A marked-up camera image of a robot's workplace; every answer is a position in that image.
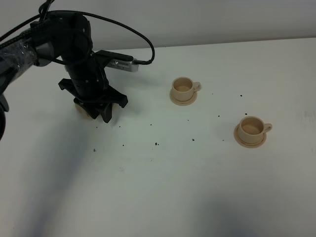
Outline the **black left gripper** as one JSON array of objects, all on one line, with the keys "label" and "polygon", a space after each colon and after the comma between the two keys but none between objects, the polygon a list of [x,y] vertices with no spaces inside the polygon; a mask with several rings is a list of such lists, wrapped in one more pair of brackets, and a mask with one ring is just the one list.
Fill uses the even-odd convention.
[{"label": "black left gripper", "polygon": [[99,116],[105,123],[112,119],[112,104],[124,108],[128,103],[126,95],[109,86],[105,74],[108,53],[98,51],[92,53],[82,64],[67,66],[69,79],[62,79],[58,85],[74,96],[74,103],[81,106],[93,119]]}]

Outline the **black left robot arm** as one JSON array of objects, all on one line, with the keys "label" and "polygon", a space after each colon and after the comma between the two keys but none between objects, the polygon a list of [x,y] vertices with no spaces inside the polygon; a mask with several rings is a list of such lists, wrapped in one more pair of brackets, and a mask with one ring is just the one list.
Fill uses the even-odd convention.
[{"label": "black left robot arm", "polygon": [[74,103],[95,119],[112,118],[113,104],[125,107],[126,95],[110,86],[105,68],[130,65],[128,55],[92,50],[91,27],[87,14],[71,11],[40,13],[28,21],[30,28],[0,46],[0,90],[7,87],[31,66],[51,62],[63,65],[68,79],[59,87],[74,96]]}]

